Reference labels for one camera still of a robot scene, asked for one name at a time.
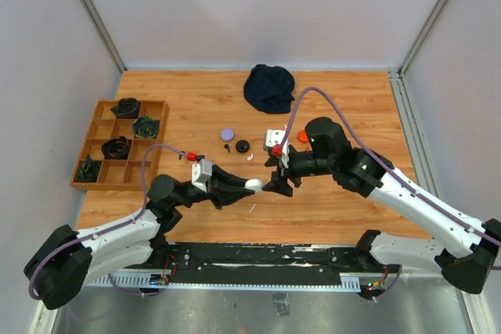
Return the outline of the white earbud case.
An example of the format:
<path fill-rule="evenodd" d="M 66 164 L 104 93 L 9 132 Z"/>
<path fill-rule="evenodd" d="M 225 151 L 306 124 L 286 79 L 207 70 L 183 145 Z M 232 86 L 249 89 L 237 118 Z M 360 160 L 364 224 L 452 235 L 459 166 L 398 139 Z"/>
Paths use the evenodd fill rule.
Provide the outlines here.
<path fill-rule="evenodd" d="M 245 189 L 251 190 L 253 192 L 261 192 L 265 183 L 257 178 L 249 179 L 245 182 Z"/>

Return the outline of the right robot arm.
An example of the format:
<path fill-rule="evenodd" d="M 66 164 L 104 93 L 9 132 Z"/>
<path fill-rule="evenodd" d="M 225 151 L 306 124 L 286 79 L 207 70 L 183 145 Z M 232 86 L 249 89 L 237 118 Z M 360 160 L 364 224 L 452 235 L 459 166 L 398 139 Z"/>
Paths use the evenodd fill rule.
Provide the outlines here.
<path fill-rule="evenodd" d="M 426 240 L 368 230 L 355 247 L 360 269 L 405 265 L 439 273 L 466 293 L 483 290 L 499 254 L 499 221 L 481 221 L 441 201 L 379 154 L 352 146 L 342 126 L 328 117 L 311 120 L 305 134 L 311 148 L 298 152 L 285 131 L 266 131 L 266 166 L 276 171 L 265 191 L 291 197 L 302 178 L 329 175 L 341 188 L 396 210 L 431 235 Z"/>

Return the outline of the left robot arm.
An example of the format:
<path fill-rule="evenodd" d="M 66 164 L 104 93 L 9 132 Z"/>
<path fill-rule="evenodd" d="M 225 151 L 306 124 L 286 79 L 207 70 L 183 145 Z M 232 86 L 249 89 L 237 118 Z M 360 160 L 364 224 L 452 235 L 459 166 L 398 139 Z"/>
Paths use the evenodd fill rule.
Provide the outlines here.
<path fill-rule="evenodd" d="M 160 174 L 133 214 L 85 230 L 67 224 L 54 230 L 24 267 L 28 292 L 55 310 L 103 275 L 136 264 L 158 268 L 166 262 L 168 249 L 157 240 L 181 220 L 179 207 L 210 201 L 221 209 L 260 192 L 263 185 L 260 179 L 239 178 L 206 160 L 194 165 L 189 181 Z"/>

